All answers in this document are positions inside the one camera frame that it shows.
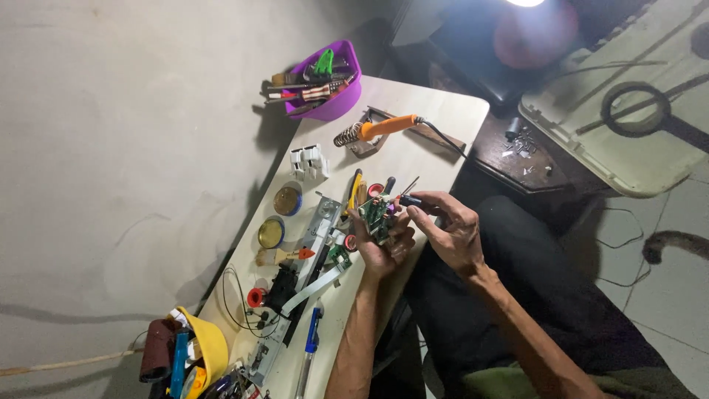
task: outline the forearm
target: forearm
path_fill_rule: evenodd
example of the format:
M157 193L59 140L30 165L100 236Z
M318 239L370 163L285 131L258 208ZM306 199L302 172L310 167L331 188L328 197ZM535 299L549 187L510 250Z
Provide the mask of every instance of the forearm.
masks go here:
M542 398L603 398L603 392L531 318L487 266L468 280Z
M372 381L379 281L364 272L330 372L325 399L365 399Z

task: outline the purple plastic bowl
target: purple plastic bowl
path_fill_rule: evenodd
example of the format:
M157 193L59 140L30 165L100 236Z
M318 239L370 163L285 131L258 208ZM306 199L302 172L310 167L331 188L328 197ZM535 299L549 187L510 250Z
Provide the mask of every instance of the purple plastic bowl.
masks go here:
M308 112L302 114L293 115L291 119L300 118L311 118L318 119L320 121L334 121L342 115L346 114L359 99L362 94L362 85L359 83L359 79L362 76L362 69L359 68L359 62L357 62L357 56L355 55L355 48L352 47L352 42L349 40L339 40L324 48L321 48L318 52L306 58L305 61L301 62L300 65L295 67L292 73L303 73L308 64L314 64L323 52L327 49L331 49L335 54L335 57L343 57L351 68L354 68L354 78L350 82L350 85L339 93L335 98L326 101L323 105L318 108L312 109ZM284 93L297 93L298 90L284 90ZM286 102L286 112L293 111L295 108L304 105L305 102L301 99Z

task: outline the tile floor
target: tile floor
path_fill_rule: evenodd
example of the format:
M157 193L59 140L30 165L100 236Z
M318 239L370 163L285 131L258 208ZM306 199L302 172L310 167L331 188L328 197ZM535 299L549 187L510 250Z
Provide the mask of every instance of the tile floor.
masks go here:
M630 285L648 269L640 252L644 239L611 248L638 236L640 228L644 237L654 231L679 230L709 238L709 163L668 193L651 199L607 199L596 209L562 244L685 386L699 398L709 399L709 261L666 248L662 263L652 266L644 280L622 287L617 284ZM593 253L594 245L589 248L589 240L583 239L589 234L607 246L592 239L597 248ZM586 245L579 247L579 242ZM440 397L432 390L436 391L427 390L428 398Z

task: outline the person's left hand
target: person's left hand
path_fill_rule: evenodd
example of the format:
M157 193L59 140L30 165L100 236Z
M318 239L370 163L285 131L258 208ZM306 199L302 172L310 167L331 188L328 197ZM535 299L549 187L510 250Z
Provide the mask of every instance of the person's left hand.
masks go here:
M397 212L401 211L398 201L395 203ZM357 250L364 259L366 272L379 282L382 278L394 272L413 248L415 241L413 227L407 227L411 220L404 212L396 217L394 226L390 229L393 244L379 246L372 236L367 233L364 222L355 209L348 209L354 223L354 235L357 239Z

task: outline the yellow bowl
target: yellow bowl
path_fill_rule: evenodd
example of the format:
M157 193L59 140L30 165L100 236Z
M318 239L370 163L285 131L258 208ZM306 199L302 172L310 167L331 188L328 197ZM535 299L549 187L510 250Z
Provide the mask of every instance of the yellow bowl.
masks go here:
M202 350L204 368L207 370L207 379L204 382L203 389L196 393L190 392L190 395L186 398L196 399L204 389L220 378L226 371L227 362L229 361L226 339L224 339L224 334L219 330L219 327L213 323L190 315L182 306L178 306L177 309L187 318L187 322L194 330L194 335L199 342L199 348Z

